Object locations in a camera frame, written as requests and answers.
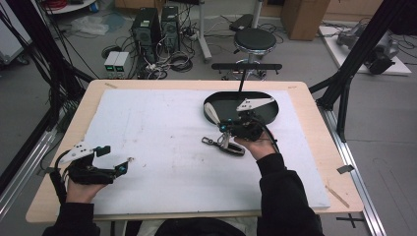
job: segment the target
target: white paper sheet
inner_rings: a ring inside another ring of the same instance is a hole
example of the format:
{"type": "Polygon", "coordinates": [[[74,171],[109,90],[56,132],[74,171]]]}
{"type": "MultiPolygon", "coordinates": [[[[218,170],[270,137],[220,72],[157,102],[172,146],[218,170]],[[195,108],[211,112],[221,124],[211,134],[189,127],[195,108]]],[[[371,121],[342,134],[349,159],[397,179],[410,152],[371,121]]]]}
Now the white paper sheet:
{"type": "MultiPolygon", "coordinates": [[[[221,133],[204,116],[213,90],[110,89],[86,134],[92,147],[111,146],[94,165],[113,168],[134,157],[126,175],[94,199],[96,214],[175,213],[261,208],[255,159],[202,143],[221,133]]],[[[311,207],[329,207],[325,187],[286,91],[266,91],[279,105],[268,125],[288,169],[302,179],[311,207]]]]}

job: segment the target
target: person's right hand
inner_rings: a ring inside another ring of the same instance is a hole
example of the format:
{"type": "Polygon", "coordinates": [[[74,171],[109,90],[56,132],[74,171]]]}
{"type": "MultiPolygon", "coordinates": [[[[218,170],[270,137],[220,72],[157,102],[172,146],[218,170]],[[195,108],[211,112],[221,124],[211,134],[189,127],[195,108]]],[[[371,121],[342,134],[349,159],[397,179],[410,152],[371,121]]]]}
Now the person's right hand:
{"type": "Polygon", "coordinates": [[[265,132],[263,132],[260,138],[254,142],[237,137],[234,139],[234,141],[250,151],[255,160],[260,160],[269,154],[275,153],[272,142],[265,132]]]}

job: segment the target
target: wooden table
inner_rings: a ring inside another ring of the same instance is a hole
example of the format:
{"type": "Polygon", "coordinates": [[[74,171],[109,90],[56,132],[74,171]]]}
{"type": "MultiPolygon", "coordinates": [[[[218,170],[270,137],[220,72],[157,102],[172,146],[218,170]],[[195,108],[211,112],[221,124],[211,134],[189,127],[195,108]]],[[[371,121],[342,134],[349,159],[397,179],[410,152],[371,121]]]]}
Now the wooden table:
{"type": "MultiPolygon", "coordinates": [[[[95,114],[101,96],[106,89],[193,89],[213,91],[237,89],[239,82],[232,81],[93,81],[68,128],[62,144],[54,157],[71,149],[85,135],[95,114]]],[[[339,174],[336,169],[343,166],[340,154],[328,132],[328,128],[312,98],[307,86],[301,82],[251,82],[244,90],[286,90],[293,102],[301,127],[315,157],[323,182],[326,185],[330,207],[315,209],[316,213],[359,212],[363,204],[348,173],[339,174]]],[[[54,222],[59,202],[48,177],[44,178],[27,213],[27,221],[32,223],[54,222]]],[[[191,216],[250,216],[248,212],[210,212],[158,215],[100,215],[96,220],[122,220],[135,218],[169,218],[191,216]]]]}

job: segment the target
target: computer tower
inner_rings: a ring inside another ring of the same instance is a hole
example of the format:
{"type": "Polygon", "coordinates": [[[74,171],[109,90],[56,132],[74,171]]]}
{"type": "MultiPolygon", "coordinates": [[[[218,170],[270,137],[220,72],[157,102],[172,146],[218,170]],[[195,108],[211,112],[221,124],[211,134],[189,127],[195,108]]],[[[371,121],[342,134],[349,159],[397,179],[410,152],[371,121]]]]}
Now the computer tower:
{"type": "Polygon", "coordinates": [[[162,38],[165,52],[180,50],[180,26],[178,21],[178,7],[165,6],[160,18],[162,38]]]}
{"type": "Polygon", "coordinates": [[[132,27],[132,35],[141,56],[144,56],[149,63],[158,60],[158,45],[161,41],[159,17],[156,8],[141,8],[136,16],[132,27]]]}

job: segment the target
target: white device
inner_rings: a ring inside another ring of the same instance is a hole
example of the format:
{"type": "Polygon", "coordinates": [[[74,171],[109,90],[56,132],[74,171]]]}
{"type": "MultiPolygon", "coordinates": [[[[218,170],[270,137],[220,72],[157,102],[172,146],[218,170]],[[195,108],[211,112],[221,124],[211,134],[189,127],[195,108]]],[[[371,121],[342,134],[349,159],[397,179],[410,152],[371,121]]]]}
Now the white device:
{"type": "Polygon", "coordinates": [[[114,69],[117,79],[129,79],[129,72],[133,70],[129,52],[119,52],[119,56],[114,63],[114,69]]]}
{"type": "Polygon", "coordinates": [[[116,77],[116,70],[114,69],[114,63],[116,63],[119,52],[110,52],[107,59],[104,62],[105,70],[107,71],[108,79],[114,79],[116,77]]]}

